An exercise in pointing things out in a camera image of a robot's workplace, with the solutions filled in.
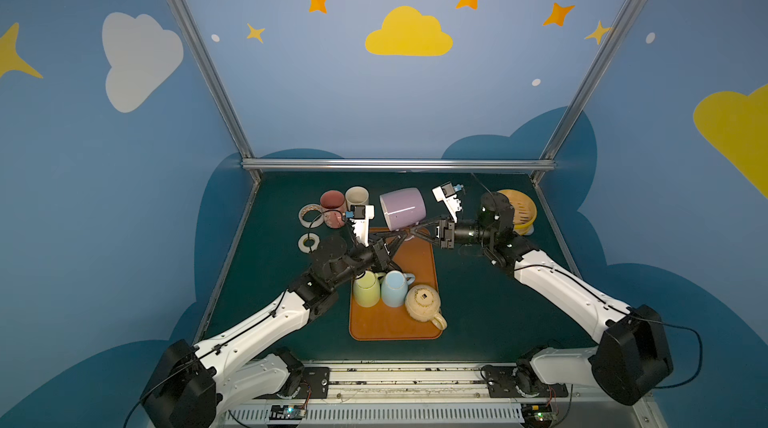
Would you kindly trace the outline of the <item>purple ceramic mug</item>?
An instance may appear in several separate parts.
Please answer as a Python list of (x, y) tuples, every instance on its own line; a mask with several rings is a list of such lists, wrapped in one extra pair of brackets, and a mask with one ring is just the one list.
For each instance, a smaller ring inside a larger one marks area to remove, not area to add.
[(402, 188), (380, 195), (382, 212), (391, 231), (414, 226), (426, 218), (426, 206), (416, 187)]

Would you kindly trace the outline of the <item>beige ceramic teapot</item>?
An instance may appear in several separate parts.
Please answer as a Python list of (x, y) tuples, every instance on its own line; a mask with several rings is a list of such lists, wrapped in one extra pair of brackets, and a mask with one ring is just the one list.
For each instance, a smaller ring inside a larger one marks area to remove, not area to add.
[(441, 298), (436, 288), (426, 284), (413, 286), (407, 293), (404, 306), (408, 315), (422, 323), (432, 323), (438, 330), (448, 327), (441, 312)]

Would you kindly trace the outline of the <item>white ceramic mug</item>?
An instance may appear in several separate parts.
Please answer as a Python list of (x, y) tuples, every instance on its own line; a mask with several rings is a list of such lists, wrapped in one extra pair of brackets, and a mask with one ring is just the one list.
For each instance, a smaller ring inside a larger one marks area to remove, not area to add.
[(363, 186), (352, 186), (345, 192), (345, 200), (348, 210), (354, 206), (364, 206), (369, 204), (369, 191)]

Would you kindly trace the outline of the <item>pink ghost pattern mug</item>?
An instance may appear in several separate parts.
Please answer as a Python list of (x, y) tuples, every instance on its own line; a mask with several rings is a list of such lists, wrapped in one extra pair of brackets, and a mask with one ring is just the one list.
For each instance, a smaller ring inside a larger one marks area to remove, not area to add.
[(339, 190), (328, 190), (322, 194), (320, 205), (323, 209), (323, 219), (327, 227), (339, 229), (345, 225), (347, 203), (345, 195)]

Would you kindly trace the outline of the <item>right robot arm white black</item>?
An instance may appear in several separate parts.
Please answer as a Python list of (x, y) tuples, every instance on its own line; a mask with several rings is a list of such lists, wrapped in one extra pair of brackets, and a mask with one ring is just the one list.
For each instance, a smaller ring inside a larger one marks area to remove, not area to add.
[(561, 267), (517, 232), (515, 209), (502, 193), (483, 194), (478, 218), (460, 220), (457, 190), (451, 183), (433, 190), (450, 213), (436, 227), (440, 246), (481, 246), (492, 264), (558, 307), (595, 343), (591, 348), (543, 348), (519, 360), (515, 383), (521, 394), (536, 396), (547, 385), (583, 385), (631, 406), (672, 373), (665, 326), (655, 310), (633, 308)]

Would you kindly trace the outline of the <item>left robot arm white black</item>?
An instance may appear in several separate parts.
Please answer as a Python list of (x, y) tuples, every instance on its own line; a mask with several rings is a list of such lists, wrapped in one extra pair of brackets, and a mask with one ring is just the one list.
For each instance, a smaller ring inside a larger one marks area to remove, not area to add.
[(209, 427), (234, 403), (225, 384), (275, 342), (325, 314), (338, 288), (368, 269), (394, 269), (404, 231), (372, 235), (368, 245), (334, 235), (309, 254), (310, 264), (276, 299), (239, 324), (190, 344), (180, 339), (162, 353), (137, 405), (156, 427)]

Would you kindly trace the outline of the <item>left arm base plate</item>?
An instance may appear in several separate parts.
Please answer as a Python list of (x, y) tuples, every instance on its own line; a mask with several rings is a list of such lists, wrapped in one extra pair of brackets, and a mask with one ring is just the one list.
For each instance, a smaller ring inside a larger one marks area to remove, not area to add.
[(291, 373), (282, 388), (275, 394), (262, 398), (298, 400), (326, 399), (330, 388), (330, 368), (326, 366), (305, 367), (301, 373)]

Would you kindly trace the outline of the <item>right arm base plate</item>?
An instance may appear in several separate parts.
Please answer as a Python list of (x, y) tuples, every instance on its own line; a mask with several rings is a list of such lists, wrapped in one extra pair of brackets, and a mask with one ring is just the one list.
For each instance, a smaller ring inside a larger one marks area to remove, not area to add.
[(483, 365), (480, 376), (491, 398), (567, 398), (564, 384), (547, 385), (526, 367)]

